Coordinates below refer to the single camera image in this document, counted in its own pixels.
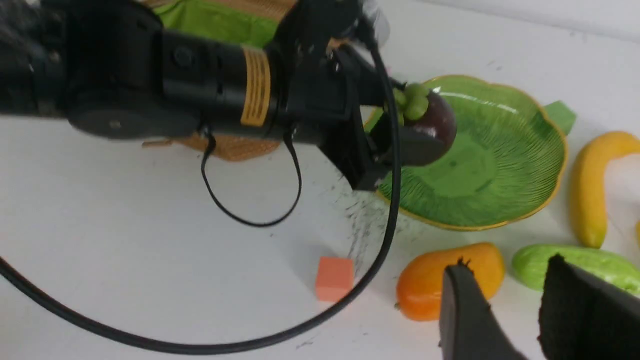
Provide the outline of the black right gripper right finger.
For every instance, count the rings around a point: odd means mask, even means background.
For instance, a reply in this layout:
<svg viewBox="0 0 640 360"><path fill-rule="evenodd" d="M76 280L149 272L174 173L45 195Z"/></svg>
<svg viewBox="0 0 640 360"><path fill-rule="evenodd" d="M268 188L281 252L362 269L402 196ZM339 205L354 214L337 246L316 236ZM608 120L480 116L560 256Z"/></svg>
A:
<svg viewBox="0 0 640 360"><path fill-rule="evenodd" d="M548 261L538 337L547 360L637 360L640 301L564 257Z"/></svg>

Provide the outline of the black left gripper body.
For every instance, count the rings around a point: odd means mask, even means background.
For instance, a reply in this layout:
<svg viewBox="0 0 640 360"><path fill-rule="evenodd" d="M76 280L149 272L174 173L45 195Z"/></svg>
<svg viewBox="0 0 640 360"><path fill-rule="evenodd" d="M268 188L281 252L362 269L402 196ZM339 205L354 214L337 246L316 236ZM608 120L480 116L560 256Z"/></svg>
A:
<svg viewBox="0 0 640 360"><path fill-rule="evenodd" d="M354 191L374 191L387 174L400 183L398 117L383 121L380 139L362 123L361 107L393 105L404 84L388 74L361 0L298 0L270 54L281 75L278 120L295 141L316 145Z"/></svg>

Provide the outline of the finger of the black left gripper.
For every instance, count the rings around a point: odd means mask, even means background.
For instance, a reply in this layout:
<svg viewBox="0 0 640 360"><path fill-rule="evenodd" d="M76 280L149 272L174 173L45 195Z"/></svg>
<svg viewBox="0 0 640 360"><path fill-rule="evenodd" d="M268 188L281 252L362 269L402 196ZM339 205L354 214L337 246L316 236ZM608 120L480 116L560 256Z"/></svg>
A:
<svg viewBox="0 0 640 360"><path fill-rule="evenodd" d="M431 123L427 116L405 120L399 128L400 160L403 167L422 167L447 152L447 128ZM393 149L391 125L385 112L374 112L369 120L369 144L378 163L391 166Z"/></svg>

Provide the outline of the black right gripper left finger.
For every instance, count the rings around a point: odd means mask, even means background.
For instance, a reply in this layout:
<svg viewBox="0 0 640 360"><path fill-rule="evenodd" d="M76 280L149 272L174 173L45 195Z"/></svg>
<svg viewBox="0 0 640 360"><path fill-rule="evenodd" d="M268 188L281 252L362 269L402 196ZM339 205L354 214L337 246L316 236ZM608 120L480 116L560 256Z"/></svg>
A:
<svg viewBox="0 0 640 360"><path fill-rule="evenodd" d="M525 360L499 325L470 262L459 258L443 273L439 348L444 360Z"/></svg>

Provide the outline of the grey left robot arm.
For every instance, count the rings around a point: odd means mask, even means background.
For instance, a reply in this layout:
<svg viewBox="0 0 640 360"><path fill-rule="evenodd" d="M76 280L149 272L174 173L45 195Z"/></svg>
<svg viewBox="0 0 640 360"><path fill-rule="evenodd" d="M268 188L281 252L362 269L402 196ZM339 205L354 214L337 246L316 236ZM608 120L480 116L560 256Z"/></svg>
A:
<svg viewBox="0 0 640 360"><path fill-rule="evenodd" d="M407 85L349 45L374 46L359 0L299 0L263 47L169 30L135 0L1 2L1 114L64 118L117 139L196 133L318 146L352 189L372 191L397 166L426 166L453 145L441 96L398 130L386 114L365 130L361 106L382 107Z"/></svg>

